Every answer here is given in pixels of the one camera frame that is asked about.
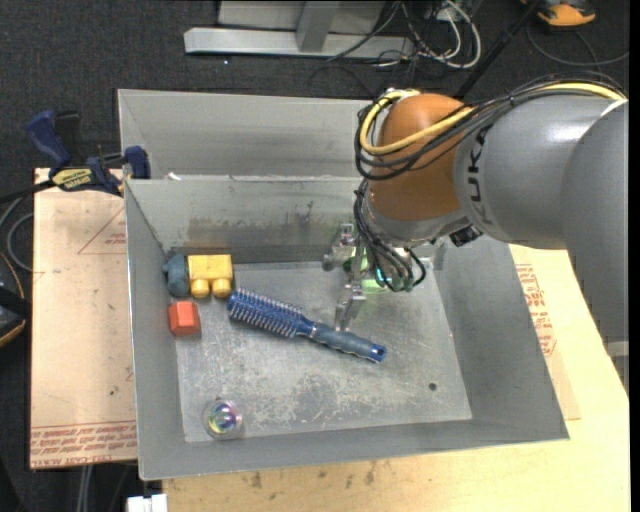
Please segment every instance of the yellow block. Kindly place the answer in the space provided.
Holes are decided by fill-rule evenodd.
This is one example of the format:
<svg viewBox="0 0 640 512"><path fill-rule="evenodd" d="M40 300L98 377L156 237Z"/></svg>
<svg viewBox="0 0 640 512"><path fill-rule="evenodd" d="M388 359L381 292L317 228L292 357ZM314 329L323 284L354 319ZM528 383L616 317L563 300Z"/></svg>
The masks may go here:
<svg viewBox="0 0 640 512"><path fill-rule="evenodd" d="M187 258L191 295L197 299L207 297L211 290L219 298L231 294L233 267L231 255L195 255Z"/></svg>

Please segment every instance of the yellow cable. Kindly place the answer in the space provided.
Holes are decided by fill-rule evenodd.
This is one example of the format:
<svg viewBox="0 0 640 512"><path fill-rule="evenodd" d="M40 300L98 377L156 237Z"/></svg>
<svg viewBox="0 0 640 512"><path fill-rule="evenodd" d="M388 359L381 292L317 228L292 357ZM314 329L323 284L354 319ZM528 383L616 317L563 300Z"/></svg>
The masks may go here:
<svg viewBox="0 0 640 512"><path fill-rule="evenodd" d="M545 85L542 89L573 89L573 90L581 90L586 92L591 92L596 96L602 96L603 98L608 98L610 100L623 100L627 99L622 94L609 89L608 87L603 87L597 84L586 84L586 83L566 83L566 84L551 84Z"/></svg>
<svg viewBox="0 0 640 512"><path fill-rule="evenodd" d="M609 89L608 87L599 86L596 84L587 84L587 83L566 83L566 84L551 84L547 86L542 86L542 90L550 89L550 90L582 90L590 92L596 96L602 96L604 98L608 98L611 100L621 100L626 99L623 95ZM392 153L399 149L405 148L410 144L413 144L417 140L420 140L423 137L440 135L451 125L457 123L460 119L465 117L469 112L473 111L472 107L468 107L460 110L456 114L443 119L442 121L437 122L434 125L431 125L419 132L414 133L413 135L409 135L402 140L393 142L391 144L387 144L385 146L372 146L367 142L367 136L369 134L369 130L371 129L371 125L373 124L373 120L376 116L389 105L389 103L393 103L394 100L400 100L403 98L407 98L409 96L415 96L420 94L419 91L415 89L409 89L406 91L391 91L385 94L378 102L371 108L368 112L367 116L364 118L362 122L362 127L360 129L360 146L364 151L369 153L370 155L386 155L388 153Z"/></svg>

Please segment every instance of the clamp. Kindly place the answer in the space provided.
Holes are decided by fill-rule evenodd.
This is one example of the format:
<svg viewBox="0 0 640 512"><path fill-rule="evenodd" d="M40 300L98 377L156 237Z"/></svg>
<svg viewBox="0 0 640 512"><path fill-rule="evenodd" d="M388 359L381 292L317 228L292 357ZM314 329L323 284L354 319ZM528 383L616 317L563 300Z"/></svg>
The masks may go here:
<svg viewBox="0 0 640 512"><path fill-rule="evenodd" d="M109 172L108 165L128 164L127 178L149 179L151 171L147 154L140 146L125 149L123 155L89 157L85 165L71 165L72 157L54 127L54 113L45 110L27 124L27 135L43 153L53 158L55 166L49 171L49 180L43 187L57 186L67 192L97 190L122 195L122 180Z"/></svg>

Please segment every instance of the red cube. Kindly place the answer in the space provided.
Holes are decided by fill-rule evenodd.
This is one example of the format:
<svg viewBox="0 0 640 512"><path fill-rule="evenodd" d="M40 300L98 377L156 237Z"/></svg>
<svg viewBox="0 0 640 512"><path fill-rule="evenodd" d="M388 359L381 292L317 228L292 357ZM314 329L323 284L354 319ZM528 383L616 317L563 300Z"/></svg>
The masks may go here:
<svg viewBox="0 0 640 512"><path fill-rule="evenodd" d="M181 300L169 306L169 328L176 336L191 336L200 330L200 315L195 302Z"/></svg>

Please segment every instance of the brush bristles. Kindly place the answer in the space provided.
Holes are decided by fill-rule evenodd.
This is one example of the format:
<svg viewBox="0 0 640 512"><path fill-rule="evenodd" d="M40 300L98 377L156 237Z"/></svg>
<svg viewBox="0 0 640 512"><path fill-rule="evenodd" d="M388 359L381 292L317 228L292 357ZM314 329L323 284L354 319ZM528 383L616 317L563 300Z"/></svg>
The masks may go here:
<svg viewBox="0 0 640 512"><path fill-rule="evenodd" d="M302 318L300 308L238 288L229 300L229 316L286 338L293 338Z"/></svg>

